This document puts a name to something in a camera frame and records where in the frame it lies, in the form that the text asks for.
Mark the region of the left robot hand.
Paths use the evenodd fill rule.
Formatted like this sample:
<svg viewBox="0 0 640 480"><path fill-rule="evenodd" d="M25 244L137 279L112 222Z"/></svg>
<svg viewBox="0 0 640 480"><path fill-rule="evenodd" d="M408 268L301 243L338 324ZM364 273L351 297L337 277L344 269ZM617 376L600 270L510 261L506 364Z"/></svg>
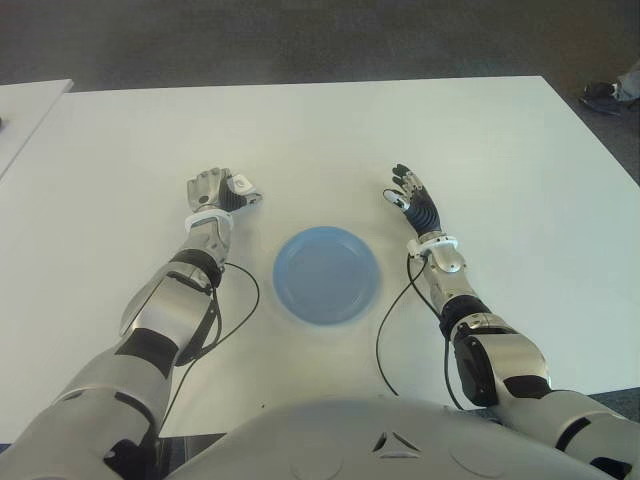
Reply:
<svg viewBox="0 0 640 480"><path fill-rule="evenodd" d="M244 175L215 167L187 182L187 199L194 213L209 209L234 212L257 204L263 196Z"/></svg>

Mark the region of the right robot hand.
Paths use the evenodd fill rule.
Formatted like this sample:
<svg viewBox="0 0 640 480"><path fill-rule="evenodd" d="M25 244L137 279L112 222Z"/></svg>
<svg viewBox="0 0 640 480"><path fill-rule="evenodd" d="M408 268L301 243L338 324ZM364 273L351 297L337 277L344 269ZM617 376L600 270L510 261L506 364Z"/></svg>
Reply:
<svg viewBox="0 0 640 480"><path fill-rule="evenodd" d="M439 212L419 177L403 164L394 166L392 174L399 190L385 189L384 199L401 210L418 236L441 232Z"/></svg>

